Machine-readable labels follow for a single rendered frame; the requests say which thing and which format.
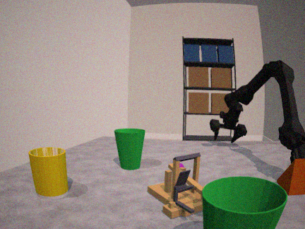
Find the green cup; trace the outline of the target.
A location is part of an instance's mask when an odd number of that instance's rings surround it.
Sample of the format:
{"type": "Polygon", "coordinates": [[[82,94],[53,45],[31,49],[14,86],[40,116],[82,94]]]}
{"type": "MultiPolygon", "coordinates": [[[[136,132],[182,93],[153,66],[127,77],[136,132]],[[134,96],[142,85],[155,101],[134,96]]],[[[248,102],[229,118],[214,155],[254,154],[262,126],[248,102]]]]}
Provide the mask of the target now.
{"type": "Polygon", "coordinates": [[[115,129],[114,135],[116,139],[121,169],[139,169],[145,130],[115,129]]]}
{"type": "Polygon", "coordinates": [[[226,177],[202,190],[203,229],[275,229],[287,203],[286,191],[256,177],[226,177]]]}

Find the yellow cup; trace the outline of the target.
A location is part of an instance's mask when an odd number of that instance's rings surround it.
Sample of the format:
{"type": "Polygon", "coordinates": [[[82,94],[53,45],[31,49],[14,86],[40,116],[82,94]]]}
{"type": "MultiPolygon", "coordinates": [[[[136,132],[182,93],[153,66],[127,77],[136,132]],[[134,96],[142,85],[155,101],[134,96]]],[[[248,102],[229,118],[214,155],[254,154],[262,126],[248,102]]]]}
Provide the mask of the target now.
{"type": "Polygon", "coordinates": [[[36,194],[42,199],[67,196],[66,154],[62,148],[35,148],[28,152],[36,194]]]}

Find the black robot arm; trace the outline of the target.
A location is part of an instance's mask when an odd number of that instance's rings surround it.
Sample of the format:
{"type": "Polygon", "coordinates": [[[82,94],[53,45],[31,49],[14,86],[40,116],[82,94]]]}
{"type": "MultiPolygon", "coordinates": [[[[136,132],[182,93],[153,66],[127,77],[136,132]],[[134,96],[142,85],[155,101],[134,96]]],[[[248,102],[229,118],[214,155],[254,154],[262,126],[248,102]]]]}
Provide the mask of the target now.
{"type": "Polygon", "coordinates": [[[228,114],[239,118],[243,112],[243,105],[248,105],[256,91],[271,77],[275,77],[280,86],[284,123],[279,127],[280,143],[291,150],[291,164],[294,159],[305,159],[305,132],[299,121],[296,99],[292,83],[294,71],[281,60],[264,64],[260,72],[245,86],[225,95],[225,102],[229,108],[228,114]],[[240,102],[240,103],[239,103],[240,102]]]}

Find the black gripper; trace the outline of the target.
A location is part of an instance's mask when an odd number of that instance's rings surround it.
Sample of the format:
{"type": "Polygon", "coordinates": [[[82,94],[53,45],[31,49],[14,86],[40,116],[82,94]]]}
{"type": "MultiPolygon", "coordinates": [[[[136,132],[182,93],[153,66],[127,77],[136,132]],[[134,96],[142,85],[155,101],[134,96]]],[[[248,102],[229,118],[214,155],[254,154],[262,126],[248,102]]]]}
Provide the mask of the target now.
{"type": "Polygon", "coordinates": [[[214,140],[216,141],[220,128],[235,130],[235,133],[231,141],[232,143],[234,143],[234,141],[236,141],[239,137],[245,136],[247,133],[245,124],[238,124],[236,126],[238,122],[239,122],[238,118],[231,117],[228,114],[228,112],[227,112],[227,118],[224,120],[224,124],[221,124],[220,121],[216,119],[210,120],[211,131],[215,132],[214,140]]]}

